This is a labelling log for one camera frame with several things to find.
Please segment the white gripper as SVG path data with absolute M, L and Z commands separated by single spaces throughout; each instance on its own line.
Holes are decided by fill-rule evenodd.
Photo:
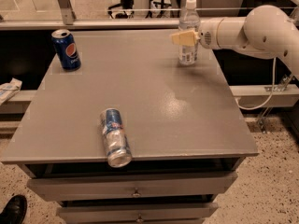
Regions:
M 198 41 L 206 49 L 220 49 L 218 43 L 218 29 L 223 18 L 211 18 L 203 21 L 199 34 L 194 30 L 179 31 L 171 34 L 171 41 L 175 45 L 194 46 Z

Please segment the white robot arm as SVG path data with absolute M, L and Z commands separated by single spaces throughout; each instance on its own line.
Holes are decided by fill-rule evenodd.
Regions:
M 299 30 L 278 7 L 256 7 L 246 17 L 207 19 L 198 32 L 179 31 L 171 34 L 171 41 L 184 46 L 199 42 L 206 49 L 231 49 L 260 59 L 279 58 L 299 78 Z

